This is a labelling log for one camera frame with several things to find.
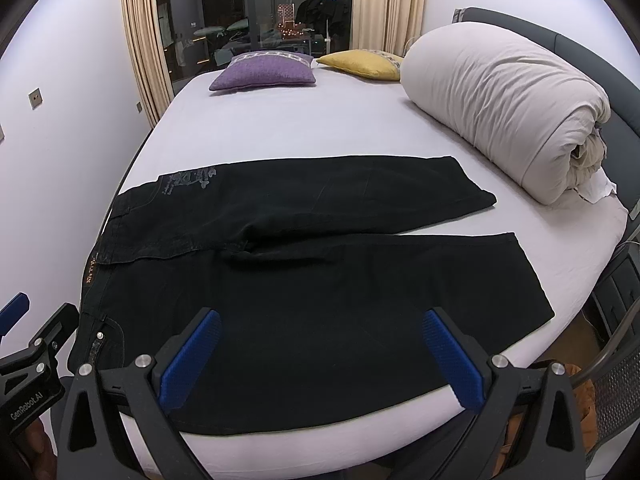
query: orange cloth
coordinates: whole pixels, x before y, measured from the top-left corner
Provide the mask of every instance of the orange cloth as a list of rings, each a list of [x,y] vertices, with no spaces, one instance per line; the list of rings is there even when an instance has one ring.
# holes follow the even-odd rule
[[[572,376],[580,371],[580,367],[576,365],[565,365],[566,372]],[[598,427],[596,425],[596,406],[595,406],[595,388],[591,380],[586,381],[574,390],[574,397],[578,403],[578,414],[580,415],[580,429],[582,430],[582,444],[586,452],[589,452],[598,441]],[[516,438],[518,428],[522,422],[523,413],[513,415],[507,423],[507,431],[504,435],[504,445],[500,449],[498,454],[498,460],[495,463],[494,476],[496,476],[504,461],[507,459],[507,454],[511,449],[511,444]]]

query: window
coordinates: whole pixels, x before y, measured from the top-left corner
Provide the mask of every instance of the window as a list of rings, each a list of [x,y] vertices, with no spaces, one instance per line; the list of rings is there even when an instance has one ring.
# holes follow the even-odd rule
[[[325,1],[319,12],[318,2]],[[157,0],[174,92],[252,50],[347,50],[351,0]]]

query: wall outlet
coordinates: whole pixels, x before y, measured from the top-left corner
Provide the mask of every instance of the wall outlet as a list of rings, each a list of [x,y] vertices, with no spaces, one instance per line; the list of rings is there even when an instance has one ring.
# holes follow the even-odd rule
[[[40,94],[39,88],[36,88],[29,94],[29,101],[31,102],[31,108],[33,110],[42,104],[42,94]]]

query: yellow pillow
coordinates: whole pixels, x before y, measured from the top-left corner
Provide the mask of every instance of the yellow pillow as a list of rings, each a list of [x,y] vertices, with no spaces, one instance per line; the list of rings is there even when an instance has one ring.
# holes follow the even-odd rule
[[[345,50],[322,56],[318,63],[369,79],[400,81],[402,58],[381,50]]]

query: pillow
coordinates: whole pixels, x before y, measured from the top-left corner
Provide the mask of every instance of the pillow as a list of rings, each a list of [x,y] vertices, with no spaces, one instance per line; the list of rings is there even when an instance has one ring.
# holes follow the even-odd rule
[[[318,63],[368,79],[400,81],[402,58],[381,50],[345,50],[319,57]]]
[[[231,90],[255,86],[301,85],[316,82],[311,70],[313,57],[283,50],[259,50],[235,56],[209,90]]]
[[[461,22],[423,35],[402,62],[415,104],[550,204],[588,181],[606,153],[605,91],[549,50],[505,28]]]

